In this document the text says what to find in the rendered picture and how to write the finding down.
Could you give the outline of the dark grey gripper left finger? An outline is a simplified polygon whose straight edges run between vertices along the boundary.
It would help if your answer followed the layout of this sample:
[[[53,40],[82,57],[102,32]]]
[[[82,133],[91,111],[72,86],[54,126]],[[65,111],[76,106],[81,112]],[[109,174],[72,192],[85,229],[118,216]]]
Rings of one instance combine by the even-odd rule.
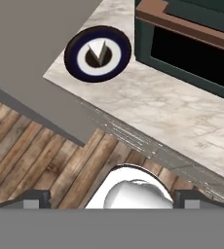
[[[15,199],[0,202],[0,208],[51,209],[51,192],[49,190],[28,190]]]

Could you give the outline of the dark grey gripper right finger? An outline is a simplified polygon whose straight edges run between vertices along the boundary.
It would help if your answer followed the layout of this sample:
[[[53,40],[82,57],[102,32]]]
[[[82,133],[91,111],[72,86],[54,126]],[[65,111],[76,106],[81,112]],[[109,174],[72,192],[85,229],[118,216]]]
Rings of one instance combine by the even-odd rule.
[[[224,208],[224,203],[211,200],[197,190],[176,190],[173,207],[180,209]]]

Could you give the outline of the dark blue and white plate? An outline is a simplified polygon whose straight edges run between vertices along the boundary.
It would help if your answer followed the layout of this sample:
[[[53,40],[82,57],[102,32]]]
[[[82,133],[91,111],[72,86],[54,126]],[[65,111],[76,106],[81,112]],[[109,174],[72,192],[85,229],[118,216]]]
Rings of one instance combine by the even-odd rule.
[[[118,28],[98,25],[75,35],[64,51],[64,66],[74,78],[88,83],[113,79],[129,64],[131,42]]]

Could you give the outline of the dark green toaster oven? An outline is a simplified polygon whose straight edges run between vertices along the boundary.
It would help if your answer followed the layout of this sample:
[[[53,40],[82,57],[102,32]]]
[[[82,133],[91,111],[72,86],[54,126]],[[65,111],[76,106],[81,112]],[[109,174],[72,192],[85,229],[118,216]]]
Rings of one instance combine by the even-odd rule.
[[[134,55],[224,98],[224,0],[134,0]]]

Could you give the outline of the white round object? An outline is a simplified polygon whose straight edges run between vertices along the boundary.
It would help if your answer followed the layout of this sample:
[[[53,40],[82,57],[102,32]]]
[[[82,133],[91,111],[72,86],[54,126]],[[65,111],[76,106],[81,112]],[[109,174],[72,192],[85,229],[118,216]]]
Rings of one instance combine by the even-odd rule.
[[[172,209],[164,183],[142,166],[114,166],[92,194],[86,209]]]

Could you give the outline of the grey cabinet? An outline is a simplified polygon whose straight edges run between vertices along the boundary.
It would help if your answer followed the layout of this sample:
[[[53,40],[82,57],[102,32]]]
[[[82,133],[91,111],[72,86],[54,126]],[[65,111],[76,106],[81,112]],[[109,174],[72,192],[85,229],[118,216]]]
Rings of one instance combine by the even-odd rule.
[[[100,0],[0,0],[0,101],[83,146],[95,130],[79,99],[43,78]]]

